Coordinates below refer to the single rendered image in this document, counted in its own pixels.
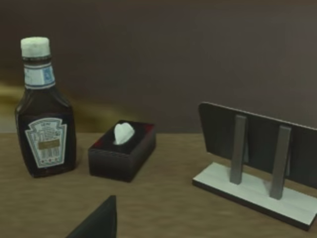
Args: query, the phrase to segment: dark glass bottle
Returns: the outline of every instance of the dark glass bottle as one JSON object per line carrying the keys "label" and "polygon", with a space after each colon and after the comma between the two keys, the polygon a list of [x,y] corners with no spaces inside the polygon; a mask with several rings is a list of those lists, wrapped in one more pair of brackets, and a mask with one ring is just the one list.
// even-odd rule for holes
{"label": "dark glass bottle", "polygon": [[71,171],[76,165],[73,109],[55,86],[50,42],[21,40],[25,90],[15,110],[24,163],[32,177]]}

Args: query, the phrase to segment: display stand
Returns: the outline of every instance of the display stand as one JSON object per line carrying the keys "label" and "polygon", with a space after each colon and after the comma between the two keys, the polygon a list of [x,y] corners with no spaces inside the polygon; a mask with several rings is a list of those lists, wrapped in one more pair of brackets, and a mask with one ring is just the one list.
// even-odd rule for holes
{"label": "display stand", "polygon": [[270,215],[303,230],[309,230],[316,214],[317,199],[284,187],[290,173],[292,129],[279,127],[271,183],[243,172],[249,159],[248,120],[236,115],[231,168],[212,163],[193,178],[193,185]]}

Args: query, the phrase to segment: black tissue box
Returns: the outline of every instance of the black tissue box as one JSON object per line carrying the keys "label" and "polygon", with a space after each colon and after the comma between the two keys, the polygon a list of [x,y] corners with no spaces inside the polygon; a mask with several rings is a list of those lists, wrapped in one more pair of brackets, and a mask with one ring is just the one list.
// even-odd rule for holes
{"label": "black tissue box", "polygon": [[113,126],[88,149],[91,175],[130,182],[154,151],[156,146],[154,124],[127,120],[120,120],[117,124],[125,122],[135,131],[127,142],[115,145],[115,126]]}

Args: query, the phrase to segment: gray post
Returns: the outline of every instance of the gray post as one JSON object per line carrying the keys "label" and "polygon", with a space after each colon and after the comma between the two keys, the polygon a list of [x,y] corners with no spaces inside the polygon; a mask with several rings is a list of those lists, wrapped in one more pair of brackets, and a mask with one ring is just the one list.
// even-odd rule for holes
{"label": "gray post", "polygon": [[269,196],[280,200],[283,196],[285,174],[289,173],[289,150],[292,128],[280,126]]}
{"label": "gray post", "polygon": [[243,162],[248,157],[245,156],[246,150],[246,130],[247,118],[236,115],[233,141],[233,154],[231,159],[230,182],[240,184],[242,181]]}

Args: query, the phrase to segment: tissue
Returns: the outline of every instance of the tissue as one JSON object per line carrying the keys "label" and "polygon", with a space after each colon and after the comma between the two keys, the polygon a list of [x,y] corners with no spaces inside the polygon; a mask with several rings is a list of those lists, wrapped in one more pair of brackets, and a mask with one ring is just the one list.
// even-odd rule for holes
{"label": "tissue", "polygon": [[125,122],[122,124],[117,124],[114,128],[114,144],[122,145],[127,142],[134,135],[133,127]]}

